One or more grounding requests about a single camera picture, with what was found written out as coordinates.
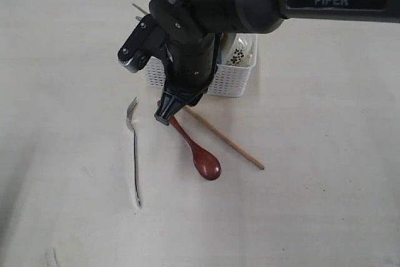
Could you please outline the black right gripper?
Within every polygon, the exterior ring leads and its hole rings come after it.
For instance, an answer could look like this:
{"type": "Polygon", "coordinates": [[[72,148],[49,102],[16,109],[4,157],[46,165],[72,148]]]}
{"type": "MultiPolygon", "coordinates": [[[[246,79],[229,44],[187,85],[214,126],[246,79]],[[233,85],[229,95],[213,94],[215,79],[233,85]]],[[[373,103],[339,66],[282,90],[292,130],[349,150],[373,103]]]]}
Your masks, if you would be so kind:
{"type": "Polygon", "coordinates": [[[222,33],[244,29],[235,0],[151,0],[150,13],[167,33],[172,56],[155,119],[168,126],[185,105],[194,106],[213,80],[222,33]]]}

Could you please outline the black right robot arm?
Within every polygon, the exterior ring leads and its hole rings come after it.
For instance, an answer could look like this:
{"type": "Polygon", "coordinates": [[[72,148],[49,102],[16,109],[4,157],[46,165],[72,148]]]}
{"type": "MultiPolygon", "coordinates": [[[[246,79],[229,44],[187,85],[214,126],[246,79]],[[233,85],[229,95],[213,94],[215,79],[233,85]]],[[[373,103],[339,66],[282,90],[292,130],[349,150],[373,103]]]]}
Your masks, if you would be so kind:
{"type": "Polygon", "coordinates": [[[151,0],[149,10],[167,36],[155,113],[163,124],[206,93],[223,34],[267,34],[291,18],[399,22],[399,0],[151,0]]]}

